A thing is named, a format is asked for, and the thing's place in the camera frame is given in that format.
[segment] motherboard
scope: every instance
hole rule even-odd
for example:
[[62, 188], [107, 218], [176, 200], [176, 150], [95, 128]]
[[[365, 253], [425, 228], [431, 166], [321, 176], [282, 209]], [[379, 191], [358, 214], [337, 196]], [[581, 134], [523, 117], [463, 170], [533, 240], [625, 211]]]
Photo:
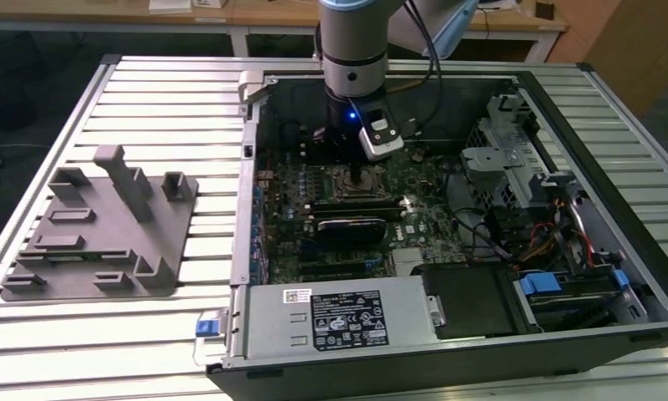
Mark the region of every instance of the motherboard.
[[402, 267], [465, 260], [445, 200], [445, 156], [409, 145], [375, 165], [319, 165], [267, 152], [269, 283], [397, 276]]

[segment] sticker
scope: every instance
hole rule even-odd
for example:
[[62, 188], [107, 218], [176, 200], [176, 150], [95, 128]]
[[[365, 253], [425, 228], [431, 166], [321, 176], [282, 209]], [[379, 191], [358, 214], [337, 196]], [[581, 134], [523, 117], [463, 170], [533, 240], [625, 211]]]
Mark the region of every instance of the sticker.
[[313, 295], [311, 301], [314, 347], [318, 351], [389, 345], [379, 291]]
[[303, 290], [286, 290], [282, 292], [285, 303], [310, 302], [313, 296], [313, 288]]
[[226, 23], [224, 18], [196, 18], [196, 23]]

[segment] cardboard box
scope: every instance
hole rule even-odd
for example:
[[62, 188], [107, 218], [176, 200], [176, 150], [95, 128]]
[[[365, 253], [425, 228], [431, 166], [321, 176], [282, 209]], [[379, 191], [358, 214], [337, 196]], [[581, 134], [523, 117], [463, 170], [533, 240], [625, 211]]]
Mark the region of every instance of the cardboard box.
[[223, 8], [227, 0], [192, 0], [195, 7]]

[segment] blue latch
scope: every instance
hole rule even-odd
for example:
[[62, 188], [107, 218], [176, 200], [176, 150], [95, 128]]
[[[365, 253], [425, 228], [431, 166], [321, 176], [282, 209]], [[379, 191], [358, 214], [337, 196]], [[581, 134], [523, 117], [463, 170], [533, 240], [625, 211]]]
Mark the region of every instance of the blue latch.
[[531, 273], [521, 280], [525, 295], [562, 291], [555, 273]]
[[617, 282], [619, 283], [619, 287], [622, 289], [627, 288], [631, 282], [629, 281], [629, 277], [626, 276], [626, 273], [621, 269], [614, 270], [614, 278], [617, 278]]
[[220, 335], [220, 320], [199, 320], [196, 337], [218, 337]]

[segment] metal bracket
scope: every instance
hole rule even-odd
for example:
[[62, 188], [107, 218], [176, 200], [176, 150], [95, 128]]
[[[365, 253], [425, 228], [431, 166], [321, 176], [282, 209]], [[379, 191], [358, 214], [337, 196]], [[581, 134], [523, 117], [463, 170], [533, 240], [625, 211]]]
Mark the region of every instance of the metal bracket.
[[431, 313], [431, 322], [434, 323], [434, 326], [446, 326], [446, 313], [443, 313], [442, 300], [439, 296], [429, 296], [429, 312]]
[[530, 201], [547, 201], [547, 190], [551, 188], [562, 190], [575, 179], [577, 177], [570, 171], [559, 171], [551, 174], [535, 174], [530, 180], [530, 191], [533, 193]]
[[523, 159], [515, 150], [491, 147], [463, 149], [463, 162], [466, 170], [482, 173], [503, 171], [506, 167], [521, 167], [523, 165]]
[[252, 104], [266, 97], [265, 71], [243, 71], [238, 82], [238, 94], [243, 104]]

